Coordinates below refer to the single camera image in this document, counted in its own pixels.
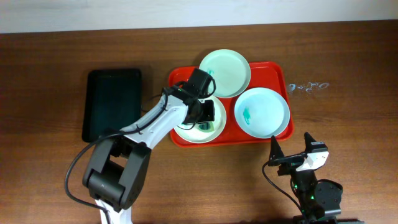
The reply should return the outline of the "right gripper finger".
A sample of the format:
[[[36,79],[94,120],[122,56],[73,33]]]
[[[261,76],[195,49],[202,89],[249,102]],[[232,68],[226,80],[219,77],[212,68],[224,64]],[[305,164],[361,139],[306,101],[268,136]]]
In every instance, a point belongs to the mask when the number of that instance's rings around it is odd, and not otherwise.
[[[274,161],[276,159],[281,159],[285,157],[284,153],[282,152],[281,147],[279,146],[279,143],[276,140],[275,136],[271,136],[271,149],[270,149],[270,154],[269,154],[269,162]]]
[[[317,148],[317,141],[310,135],[309,132],[304,133],[305,152],[313,152]]]

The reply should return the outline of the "green yellow sponge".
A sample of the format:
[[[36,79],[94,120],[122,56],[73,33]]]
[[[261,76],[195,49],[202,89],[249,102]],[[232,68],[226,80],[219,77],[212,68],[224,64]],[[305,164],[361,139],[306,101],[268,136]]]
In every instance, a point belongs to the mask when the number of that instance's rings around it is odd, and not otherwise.
[[[215,130],[212,122],[200,123],[198,129],[204,133],[209,133]]]

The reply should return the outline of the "white plate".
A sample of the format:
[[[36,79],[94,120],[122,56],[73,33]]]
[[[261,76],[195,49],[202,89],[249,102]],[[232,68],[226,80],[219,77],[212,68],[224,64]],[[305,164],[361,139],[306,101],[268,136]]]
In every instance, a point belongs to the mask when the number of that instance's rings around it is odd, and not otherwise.
[[[215,96],[211,96],[204,100],[200,100],[202,103],[205,100],[213,100],[215,106],[215,120],[210,121],[214,124],[215,130],[209,133],[204,133],[198,129],[199,124],[182,124],[174,128],[174,131],[184,140],[195,143],[204,144],[216,139],[224,130],[226,126],[226,110],[222,102]]]

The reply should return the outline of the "light blue plate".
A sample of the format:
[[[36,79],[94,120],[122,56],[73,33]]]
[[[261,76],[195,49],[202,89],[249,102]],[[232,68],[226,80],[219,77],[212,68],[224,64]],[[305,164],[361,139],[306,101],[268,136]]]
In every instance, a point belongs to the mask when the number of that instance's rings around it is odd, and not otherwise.
[[[268,139],[285,131],[290,122],[290,108],[278,92],[257,87],[238,97],[234,117],[246,134]]]

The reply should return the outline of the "mint green plate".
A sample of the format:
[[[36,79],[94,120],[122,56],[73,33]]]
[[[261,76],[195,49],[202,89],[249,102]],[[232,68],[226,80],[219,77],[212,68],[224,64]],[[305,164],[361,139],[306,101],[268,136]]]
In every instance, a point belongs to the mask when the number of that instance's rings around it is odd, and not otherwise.
[[[238,96],[251,81],[248,61],[240,53],[229,49],[212,51],[201,61],[199,69],[214,78],[216,88],[213,96],[218,98]]]

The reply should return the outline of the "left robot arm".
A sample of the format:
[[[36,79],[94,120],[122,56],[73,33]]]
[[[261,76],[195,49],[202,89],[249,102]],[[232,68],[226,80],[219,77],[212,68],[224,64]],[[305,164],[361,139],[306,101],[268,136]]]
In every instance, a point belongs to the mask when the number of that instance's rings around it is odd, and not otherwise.
[[[96,140],[83,185],[95,199],[102,223],[126,223],[126,213],[140,194],[155,146],[182,124],[214,120],[214,78],[194,69],[187,81],[164,88],[159,102],[116,134]]]

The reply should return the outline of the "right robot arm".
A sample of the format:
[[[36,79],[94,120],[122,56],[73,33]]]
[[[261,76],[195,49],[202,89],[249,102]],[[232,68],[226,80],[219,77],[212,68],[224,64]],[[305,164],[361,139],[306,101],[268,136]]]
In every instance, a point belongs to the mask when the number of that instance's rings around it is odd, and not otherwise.
[[[304,139],[303,152],[285,156],[275,136],[272,136],[269,160],[263,165],[262,171],[265,171],[266,166],[277,166],[279,176],[290,176],[293,197],[276,186],[270,178],[266,177],[266,180],[300,210],[300,215],[293,217],[294,223],[336,223],[336,216],[341,213],[343,186],[332,180],[316,178],[315,171],[325,165],[329,156],[328,147],[309,133],[304,134]]]

